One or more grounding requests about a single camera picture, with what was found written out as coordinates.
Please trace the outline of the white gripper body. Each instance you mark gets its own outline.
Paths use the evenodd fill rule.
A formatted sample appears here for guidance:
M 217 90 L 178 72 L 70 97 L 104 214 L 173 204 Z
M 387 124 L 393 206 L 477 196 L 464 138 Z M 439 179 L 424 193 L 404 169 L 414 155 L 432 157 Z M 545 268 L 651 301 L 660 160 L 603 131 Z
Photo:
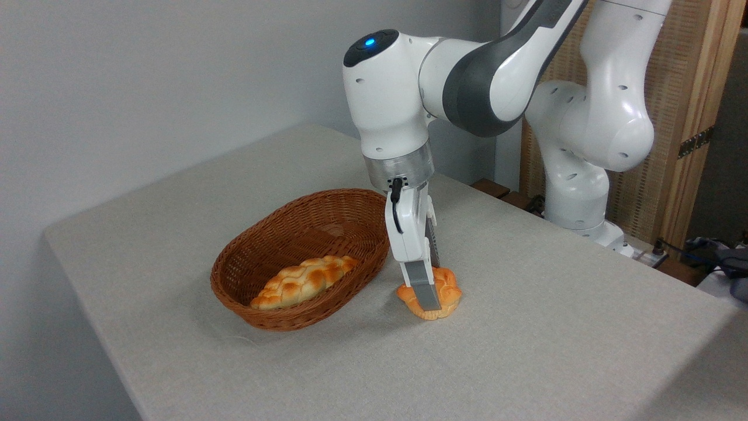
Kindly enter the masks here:
M 428 183 L 403 188 L 400 200 L 391 202 L 387 193 L 385 221 L 394 259 L 398 262 L 430 261 L 431 242 L 427 240 L 427 213 L 432 209 Z

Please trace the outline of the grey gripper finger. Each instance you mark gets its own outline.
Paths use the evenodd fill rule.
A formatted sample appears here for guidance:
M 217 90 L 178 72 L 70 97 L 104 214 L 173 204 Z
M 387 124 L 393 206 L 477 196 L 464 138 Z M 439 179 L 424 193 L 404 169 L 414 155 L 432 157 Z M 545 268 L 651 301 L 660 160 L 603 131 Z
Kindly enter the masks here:
M 400 262 L 406 286 L 412 288 L 424 311 L 441 310 L 430 260 Z
M 427 238 L 430 244 L 430 262 L 433 267 L 441 267 L 440 256 L 437 246 L 437 237 L 435 234 L 435 227 L 437 225 L 435 220 L 435 211 L 432 204 L 432 197 L 427 196 Z

